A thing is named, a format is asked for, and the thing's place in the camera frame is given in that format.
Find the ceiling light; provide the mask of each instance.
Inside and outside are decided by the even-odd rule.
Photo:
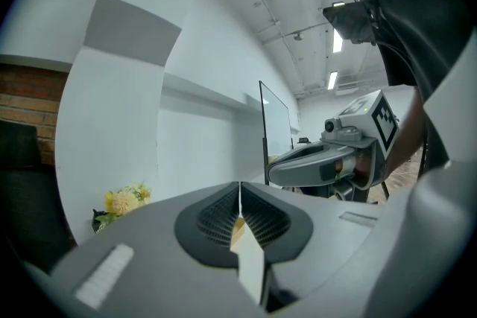
[[[337,77],[338,77],[338,72],[332,71],[331,74],[329,75],[328,90],[331,90],[335,87]]]
[[[341,38],[338,31],[335,30],[333,34],[333,53],[341,52],[342,48],[343,48],[343,39]]]

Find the black vent grille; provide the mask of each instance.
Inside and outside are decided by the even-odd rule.
[[[344,85],[339,85],[338,84],[338,89],[339,90],[353,89],[353,88],[357,88],[357,87],[358,87],[357,82],[355,82],[355,83],[345,83]]]
[[[198,216],[199,231],[214,243],[230,247],[233,226],[239,217],[239,193],[237,190],[217,200]]]
[[[288,231],[290,217],[269,202],[241,188],[242,215],[262,248]]]

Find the yellow flower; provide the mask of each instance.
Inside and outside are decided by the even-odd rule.
[[[146,187],[142,187],[139,193],[141,195],[141,200],[146,200],[151,198],[151,190]]]
[[[104,204],[106,205],[106,212],[113,212],[113,193],[108,192],[106,194],[106,200],[104,201]]]
[[[113,194],[113,212],[118,216],[127,214],[140,206],[137,197],[131,192],[117,192]]]

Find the black chair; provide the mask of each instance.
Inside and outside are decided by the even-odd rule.
[[[0,215],[17,255],[45,272],[72,248],[55,169],[40,162],[36,127],[0,121]]]

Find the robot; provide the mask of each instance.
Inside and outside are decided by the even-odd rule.
[[[266,177],[286,187],[333,185],[338,199],[366,202],[369,188],[384,177],[398,129],[383,92],[364,95],[325,122],[319,142],[292,150],[269,164]],[[357,179],[353,176],[355,157],[363,152],[370,157],[370,176]],[[339,174],[335,170],[338,161],[344,164]]]

